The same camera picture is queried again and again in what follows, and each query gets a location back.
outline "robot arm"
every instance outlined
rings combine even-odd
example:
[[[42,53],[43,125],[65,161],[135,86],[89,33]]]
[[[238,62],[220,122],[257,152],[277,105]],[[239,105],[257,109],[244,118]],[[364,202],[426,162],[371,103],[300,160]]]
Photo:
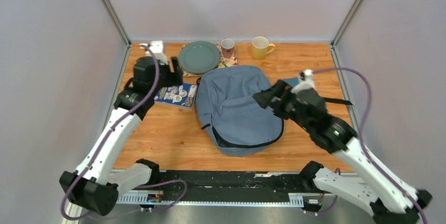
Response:
[[[306,70],[299,74],[300,82],[295,87],[279,80],[270,89],[253,97],[262,108],[269,106],[276,116],[296,122],[310,134],[317,146],[348,164],[370,189],[347,182],[313,161],[302,170],[302,178],[307,180],[310,187],[333,192],[361,207],[377,223],[416,223],[419,217],[413,203],[370,163],[353,128],[327,112],[325,100],[315,91],[312,77],[312,71]],[[416,190],[408,185],[370,150],[367,151],[422,208],[427,206],[432,196],[426,190]]]
[[[76,167],[74,172],[65,171],[59,183],[63,190],[67,192],[80,171],[88,166],[94,153],[99,148],[102,139],[106,134],[110,134],[100,152],[89,166],[89,170],[74,185],[74,189],[68,195],[68,200],[87,210],[99,215],[107,215],[115,206],[119,196],[143,184],[153,184],[158,181],[159,166],[151,161],[140,159],[136,163],[117,174],[111,175],[119,153],[131,133],[138,127],[144,119],[148,110],[154,104],[154,97],[162,87],[181,85],[183,83],[183,72],[179,67],[176,57],[172,58],[174,72],[169,68],[169,61],[164,55],[164,45],[162,41],[152,42],[150,49],[154,52],[159,65],[158,84],[146,102],[144,102],[133,114],[128,115],[110,133],[111,126],[124,114],[134,108],[149,93],[154,84],[154,61],[151,57],[141,57],[136,61],[134,67],[134,77],[131,78],[119,93],[115,109],[111,112],[104,131],[96,141],[87,157]]]

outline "plate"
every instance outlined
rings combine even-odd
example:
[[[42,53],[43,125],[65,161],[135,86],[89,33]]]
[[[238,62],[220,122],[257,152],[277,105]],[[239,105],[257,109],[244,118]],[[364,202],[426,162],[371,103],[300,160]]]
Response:
[[[178,61],[184,70],[194,74],[204,74],[217,67],[220,51],[212,43],[197,41],[181,50]]]

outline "backpack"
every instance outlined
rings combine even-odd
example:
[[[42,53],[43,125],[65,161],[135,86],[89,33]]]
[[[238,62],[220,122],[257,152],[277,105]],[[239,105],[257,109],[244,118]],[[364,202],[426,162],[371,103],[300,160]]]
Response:
[[[201,77],[196,98],[198,119],[225,155],[252,155],[282,136],[283,120],[252,97],[270,87],[263,72],[254,66],[217,68]]]

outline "wooden table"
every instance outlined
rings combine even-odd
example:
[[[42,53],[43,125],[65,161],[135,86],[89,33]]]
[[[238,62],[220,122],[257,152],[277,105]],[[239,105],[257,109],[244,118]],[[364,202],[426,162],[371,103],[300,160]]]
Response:
[[[178,56],[184,43],[165,45],[165,54]],[[250,43],[237,43],[239,65],[254,65],[263,70],[271,83],[278,79],[296,77],[305,69],[333,67],[328,44],[276,44],[276,50],[262,60],[253,59]],[[136,59],[144,56],[139,44],[133,44],[121,89],[133,76]],[[195,83],[197,77],[185,77],[184,82]],[[336,72],[315,76],[316,90],[322,97],[343,98]],[[350,123],[344,105],[327,104],[331,114]],[[200,128],[195,109],[181,110],[154,105],[143,122],[129,137],[115,168],[125,169],[136,160],[145,158],[156,162],[161,169],[232,170],[232,171],[300,171],[309,161],[322,163],[329,169],[351,169],[317,147],[308,134],[293,121],[285,121],[283,136],[262,152],[247,157],[228,157],[212,143]]]

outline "cup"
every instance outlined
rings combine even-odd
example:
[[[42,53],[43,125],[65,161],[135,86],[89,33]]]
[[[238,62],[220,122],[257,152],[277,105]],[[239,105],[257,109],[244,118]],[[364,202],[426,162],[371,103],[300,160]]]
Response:
[[[221,54],[223,54],[224,58],[231,58],[236,52],[236,43],[232,39],[223,39],[220,43],[220,46]]]
[[[258,36],[252,40],[252,56],[255,59],[263,59],[267,54],[271,53],[271,51],[273,51],[275,48],[276,48],[275,44],[270,44],[269,41],[263,36]]]

